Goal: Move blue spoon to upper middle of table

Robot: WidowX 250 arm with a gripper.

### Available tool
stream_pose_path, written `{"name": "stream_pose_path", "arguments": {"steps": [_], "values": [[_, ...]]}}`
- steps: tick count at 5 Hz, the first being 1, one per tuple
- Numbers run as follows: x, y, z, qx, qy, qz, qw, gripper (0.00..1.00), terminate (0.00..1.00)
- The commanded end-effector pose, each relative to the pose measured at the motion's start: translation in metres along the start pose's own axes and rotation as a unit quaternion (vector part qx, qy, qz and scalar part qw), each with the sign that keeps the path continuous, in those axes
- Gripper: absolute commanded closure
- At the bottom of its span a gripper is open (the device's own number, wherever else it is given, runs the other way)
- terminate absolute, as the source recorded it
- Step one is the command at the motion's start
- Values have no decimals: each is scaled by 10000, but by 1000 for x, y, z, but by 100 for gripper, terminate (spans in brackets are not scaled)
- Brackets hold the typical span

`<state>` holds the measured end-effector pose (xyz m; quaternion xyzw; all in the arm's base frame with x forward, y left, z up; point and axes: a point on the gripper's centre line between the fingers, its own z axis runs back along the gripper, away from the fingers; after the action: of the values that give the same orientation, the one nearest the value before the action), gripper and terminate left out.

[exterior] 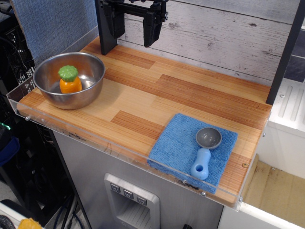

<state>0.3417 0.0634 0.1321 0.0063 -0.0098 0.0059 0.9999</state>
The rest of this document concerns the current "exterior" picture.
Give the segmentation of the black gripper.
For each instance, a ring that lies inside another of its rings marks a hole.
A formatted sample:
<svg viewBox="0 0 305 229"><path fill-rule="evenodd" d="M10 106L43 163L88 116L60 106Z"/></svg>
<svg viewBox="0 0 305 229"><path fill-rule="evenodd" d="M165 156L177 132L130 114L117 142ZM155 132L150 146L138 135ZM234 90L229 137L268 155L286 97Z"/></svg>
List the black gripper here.
<svg viewBox="0 0 305 229"><path fill-rule="evenodd" d="M150 7L136 5L137 0L101 0L101 7L112 37L125 33L124 14L143 17L144 46L150 47L159 39L162 22L168 20L167 0L150 0Z"/></svg>

